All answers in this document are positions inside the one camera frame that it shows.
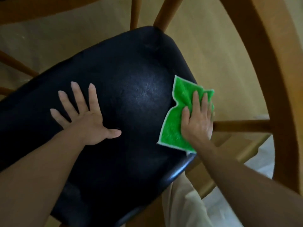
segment green sponge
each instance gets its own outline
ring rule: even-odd
[[[181,135],[182,109],[188,106],[190,112],[192,111],[192,95],[194,91],[198,91],[200,101],[204,93],[208,94],[208,102],[210,102],[214,94],[214,90],[204,90],[203,87],[197,84],[175,76],[172,97],[176,102],[176,106],[168,111],[157,144],[195,153],[189,142],[184,140]]]

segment leather surface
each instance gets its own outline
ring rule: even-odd
[[[70,82],[79,83],[86,100],[93,83],[104,126],[121,129],[122,135],[84,148],[52,215],[74,227],[122,225],[195,156],[156,144],[165,115],[175,105],[174,75],[195,83],[174,41],[152,26],[105,40],[55,65],[0,102],[2,169],[61,130],[49,112],[56,108],[68,118],[59,90],[75,106]]]

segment hand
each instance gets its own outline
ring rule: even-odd
[[[89,109],[79,85],[71,82],[71,88],[77,103],[78,112],[70,103],[67,94],[59,91],[59,99],[71,119],[68,122],[56,109],[51,109],[51,116],[59,123],[64,130],[73,135],[74,139],[80,139],[84,145],[95,145],[104,139],[119,137],[121,131],[117,129],[107,129],[103,126],[103,117],[98,103],[96,87],[89,85]]]
[[[181,134],[194,147],[197,142],[208,141],[212,130],[211,103],[208,104],[207,93],[203,95],[200,106],[199,95],[195,91],[192,98],[191,116],[187,106],[182,110]]]

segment chair leg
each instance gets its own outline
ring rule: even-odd
[[[136,29],[140,15],[142,0],[131,0],[131,27],[130,30]]]
[[[176,11],[181,5],[183,0],[164,0],[164,3],[154,21],[154,26],[162,30],[167,29],[169,23],[174,17]]]
[[[270,120],[215,121],[214,131],[272,133]]]
[[[28,74],[29,76],[35,77],[39,75],[38,72],[35,72],[34,70],[30,69],[29,67],[22,64],[20,61],[17,61],[15,58],[9,56],[8,54],[0,51],[0,62],[15,68],[19,70],[20,72],[23,72],[25,74]]]
[[[13,91],[14,91],[13,89],[9,89],[9,88],[6,88],[6,87],[0,87],[0,95],[7,96],[10,93],[12,93]]]

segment wooden floor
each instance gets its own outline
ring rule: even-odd
[[[303,0],[285,1],[303,44]],[[142,0],[139,26],[152,25],[162,3]],[[130,9],[131,0],[101,0],[53,16],[0,26],[0,50],[41,73],[129,30]],[[219,0],[184,0],[166,33],[176,42],[198,84],[215,90],[216,120],[251,119],[267,113],[251,61]],[[16,89],[29,79],[0,63],[1,86]],[[214,134],[214,142],[220,145],[229,136]]]

